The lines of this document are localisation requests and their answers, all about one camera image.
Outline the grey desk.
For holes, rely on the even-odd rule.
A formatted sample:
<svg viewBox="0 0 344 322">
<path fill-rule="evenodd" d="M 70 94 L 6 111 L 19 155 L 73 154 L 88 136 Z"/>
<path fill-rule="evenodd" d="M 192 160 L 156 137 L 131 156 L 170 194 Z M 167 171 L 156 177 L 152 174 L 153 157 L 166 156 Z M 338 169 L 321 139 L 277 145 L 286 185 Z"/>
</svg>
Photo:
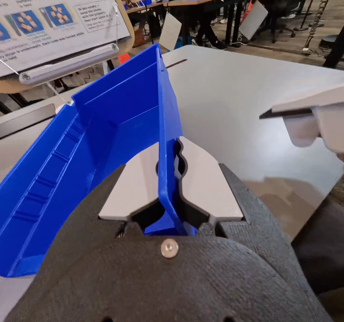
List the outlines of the grey desk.
<svg viewBox="0 0 344 322">
<path fill-rule="evenodd" d="M 281 117 L 259 116 L 343 84 L 343 72 L 190 45 L 162 58 L 182 136 L 219 162 L 243 221 L 196 229 L 178 217 L 181 235 L 166 209 L 144 230 L 102 220 L 121 165 L 69 215 L 36 274 L 1 277 L 1 321 L 332 321 L 290 238 L 343 164 L 321 138 L 296 147 Z M 1 171 L 52 119 L 1 139 Z"/>
</svg>

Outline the white hanging sheet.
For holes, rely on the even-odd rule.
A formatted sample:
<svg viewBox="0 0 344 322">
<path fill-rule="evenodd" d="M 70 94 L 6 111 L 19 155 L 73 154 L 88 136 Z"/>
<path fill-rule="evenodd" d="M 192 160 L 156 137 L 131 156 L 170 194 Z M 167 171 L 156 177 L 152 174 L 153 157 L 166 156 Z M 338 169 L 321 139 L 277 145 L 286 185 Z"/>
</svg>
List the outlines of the white hanging sheet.
<svg viewBox="0 0 344 322">
<path fill-rule="evenodd" d="M 182 23 L 170 13 L 166 13 L 165 21 L 162 27 L 159 45 L 168 51 L 173 51 L 182 27 Z"/>
<path fill-rule="evenodd" d="M 239 32 L 247 40 L 251 40 L 267 16 L 268 10 L 257 0 L 241 22 Z"/>
</svg>

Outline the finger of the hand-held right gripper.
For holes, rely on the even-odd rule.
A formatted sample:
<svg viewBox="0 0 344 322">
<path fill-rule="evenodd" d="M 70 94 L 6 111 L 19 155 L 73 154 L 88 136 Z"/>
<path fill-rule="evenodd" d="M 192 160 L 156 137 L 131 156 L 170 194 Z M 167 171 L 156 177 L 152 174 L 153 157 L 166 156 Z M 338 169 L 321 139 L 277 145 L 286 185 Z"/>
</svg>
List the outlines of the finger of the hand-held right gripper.
<svg viewBox="0 0 344 322">
<path fill-rule="evenodd" d="M 344 105 L 332 104 L 313 109 L 319 133 L 328 150 L 344 153 Z"/>
<path fill-rule="evenodd" d="M 293 99 L 272 106 L 261 114 L 259 119 L 281 117 L 291 143 L 296 147 L 307 147 L 312 145 L 317 138 L 321 138 L 313 109 L 332 104 L 344 104 L 343 84 L 304 91 Z"/>
</svg>

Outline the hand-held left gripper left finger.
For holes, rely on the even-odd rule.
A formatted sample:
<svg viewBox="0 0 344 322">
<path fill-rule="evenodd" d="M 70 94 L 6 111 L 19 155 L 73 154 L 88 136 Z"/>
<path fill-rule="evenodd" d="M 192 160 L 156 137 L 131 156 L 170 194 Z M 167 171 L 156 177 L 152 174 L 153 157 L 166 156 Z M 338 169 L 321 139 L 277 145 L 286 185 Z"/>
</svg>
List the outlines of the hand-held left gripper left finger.
<svg viewBox="0 0 344 322">
<path fill-rule="evenodd" d="M 158 160 L 158 142 L 131 158 L 101 208 L 99 218 L 136 222 L 142 230 L 159 221 L 165 208 L 158 197 Z"/>
</svg>

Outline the instruction sheet on clipboard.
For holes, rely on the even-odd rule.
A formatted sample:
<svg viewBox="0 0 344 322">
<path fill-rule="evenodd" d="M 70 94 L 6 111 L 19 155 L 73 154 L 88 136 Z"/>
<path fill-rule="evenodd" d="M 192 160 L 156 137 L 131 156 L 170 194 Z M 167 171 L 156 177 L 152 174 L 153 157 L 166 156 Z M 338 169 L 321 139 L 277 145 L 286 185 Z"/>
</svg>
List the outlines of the instruction sheet on clipboard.
<svg viewBox="0 0 344 322">
<path fill-rule="evenodd" d="M 19 93 L 132 48 L 122 0 L 0 0 L 1 93 Z"/>
</svg>

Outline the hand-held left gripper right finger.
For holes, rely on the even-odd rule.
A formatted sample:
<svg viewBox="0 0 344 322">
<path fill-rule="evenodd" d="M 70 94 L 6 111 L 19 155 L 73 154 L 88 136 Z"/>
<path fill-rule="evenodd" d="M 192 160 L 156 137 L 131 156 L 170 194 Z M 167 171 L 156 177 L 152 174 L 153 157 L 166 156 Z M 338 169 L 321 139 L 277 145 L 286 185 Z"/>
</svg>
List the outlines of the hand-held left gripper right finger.
<svg viewBox="0 0 344 322">
<path fill-rule="evenodd" d="M 176 143 L 175 176 L 178 217 L 199 229 L 203 223 L 243 221 L 242 209 L 220 168 L 203 148 L 181 136 Z"/>
</svg>

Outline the blue plastic bin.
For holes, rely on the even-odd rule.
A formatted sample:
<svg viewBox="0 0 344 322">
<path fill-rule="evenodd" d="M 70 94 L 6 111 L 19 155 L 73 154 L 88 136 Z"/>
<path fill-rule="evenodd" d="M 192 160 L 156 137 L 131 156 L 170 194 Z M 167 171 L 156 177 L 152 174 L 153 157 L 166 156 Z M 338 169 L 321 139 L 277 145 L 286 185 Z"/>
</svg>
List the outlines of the blue plastic bin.
<svg viewBox="0 0 344 322">
<path fill-rule="evenodd" d="M 112 172 L 160 142 L 158 197 L 175 231 L 178 104 L 159 44 L 72 96 L 1 182 L 1 277 L 36 274 L 81 201 Z"/>
</svg>

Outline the brown box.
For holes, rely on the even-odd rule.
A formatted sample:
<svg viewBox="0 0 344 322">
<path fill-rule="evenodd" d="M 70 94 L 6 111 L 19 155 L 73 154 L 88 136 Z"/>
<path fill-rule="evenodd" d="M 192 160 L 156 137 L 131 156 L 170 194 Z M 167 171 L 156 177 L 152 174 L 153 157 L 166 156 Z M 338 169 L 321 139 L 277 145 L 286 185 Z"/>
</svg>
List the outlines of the brown box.
<svg viewBox="0 0 344 322">
<path fill-rule="evenodd" d="M 133 48 L 138 48 L 144 44 L 146 44 L 146 40 L 145 40 L 143 30 L 138 28 L 137 30 L 135 30 L 135 39 L 134 39 Z"/>
</svg>

